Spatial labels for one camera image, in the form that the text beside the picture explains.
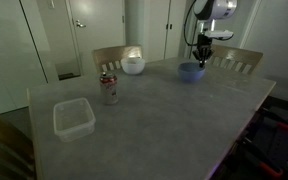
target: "blue bowl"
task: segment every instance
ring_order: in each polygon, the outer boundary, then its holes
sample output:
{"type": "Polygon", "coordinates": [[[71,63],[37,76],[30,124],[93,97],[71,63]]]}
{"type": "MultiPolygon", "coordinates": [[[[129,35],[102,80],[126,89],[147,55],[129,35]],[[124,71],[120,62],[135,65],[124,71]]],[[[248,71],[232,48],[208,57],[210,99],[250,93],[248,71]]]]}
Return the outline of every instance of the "blue bowl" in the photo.
{"type": "Polygon", "coordinates": [[[204,75],[205,68],[201,68],[199,63],[187,62],[180,64],[177,72],[183,82],[192,83],[204,75]]]}

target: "white bowl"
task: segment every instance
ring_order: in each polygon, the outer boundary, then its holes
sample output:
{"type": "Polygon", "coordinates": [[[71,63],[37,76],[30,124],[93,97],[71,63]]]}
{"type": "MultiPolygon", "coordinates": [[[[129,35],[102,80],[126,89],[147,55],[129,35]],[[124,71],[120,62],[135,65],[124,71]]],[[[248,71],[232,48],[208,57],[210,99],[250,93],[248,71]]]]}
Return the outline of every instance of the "white bowl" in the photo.
{"type": "Polygon", "coordinates": [[[145,60],[142,58],[124,58],[121,60],[122,68],[126,74],[139,74],[145,67],[145,60]]]}

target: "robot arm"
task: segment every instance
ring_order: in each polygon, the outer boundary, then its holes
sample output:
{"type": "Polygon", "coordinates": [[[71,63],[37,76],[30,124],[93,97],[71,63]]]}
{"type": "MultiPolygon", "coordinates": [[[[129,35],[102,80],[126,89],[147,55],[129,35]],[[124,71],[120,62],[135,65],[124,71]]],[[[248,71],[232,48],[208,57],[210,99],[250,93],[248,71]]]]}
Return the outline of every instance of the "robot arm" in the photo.
{"type": "Polygon", "coordinates": [[[203,25],[204,23],[211,24],[210,28],[201,29],[197,44],[188,44],[197,46],[196,50],[193,51],[193,55],[200,61],[200,67],[204,67],[205,61],[213,54],[211,50],[213,39],[228,40],[233,37],[233,32],[214,30],[214,27],[215,20],[231,17],[236,6],[237,0],[196,0],[194,2],[194,14],[199,23],[203,25]]]}

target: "table surface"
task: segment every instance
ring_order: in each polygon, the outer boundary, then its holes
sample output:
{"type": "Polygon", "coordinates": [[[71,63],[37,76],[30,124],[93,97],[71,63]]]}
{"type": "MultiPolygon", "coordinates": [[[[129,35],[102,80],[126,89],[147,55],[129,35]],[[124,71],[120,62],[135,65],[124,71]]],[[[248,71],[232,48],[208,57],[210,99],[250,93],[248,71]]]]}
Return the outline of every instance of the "table surface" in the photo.
{"type": "Polygon", "coordinates": [[[95,76],[28,90],[39,179],[199,180],[209,178],[275,82],[207,66],[185,84],[173,58],[118,77],[116,105],[102,103],[95,76]],[[53,107],[88,99],[95,131],[72,142],[54,134],[53,107]]]}

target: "chair backrest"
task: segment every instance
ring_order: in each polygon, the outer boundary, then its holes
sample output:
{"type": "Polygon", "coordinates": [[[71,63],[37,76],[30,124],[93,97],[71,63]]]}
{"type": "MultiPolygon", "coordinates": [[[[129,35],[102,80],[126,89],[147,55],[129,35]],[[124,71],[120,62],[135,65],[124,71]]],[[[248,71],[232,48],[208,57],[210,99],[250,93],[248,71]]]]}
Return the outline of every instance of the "chair backrest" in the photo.
{"type": "Polygon", "coordinates": [[[214,54],[208,64],[225,69],[252,74],[263,57],[263,53],[227,46],[212,45],[214,54]]]}
{"type": "Polygon", "coordinates": [[[1,117],[0,175],[10,179],[36,177],[32,141],[1,117]]]}
{"type": "Polygon", "coordinates": [[[93,51],[93,58],[98,72],[121,68],[120,61],[127,57],[142,58],[141,46],[116,46],[93,51]]]}

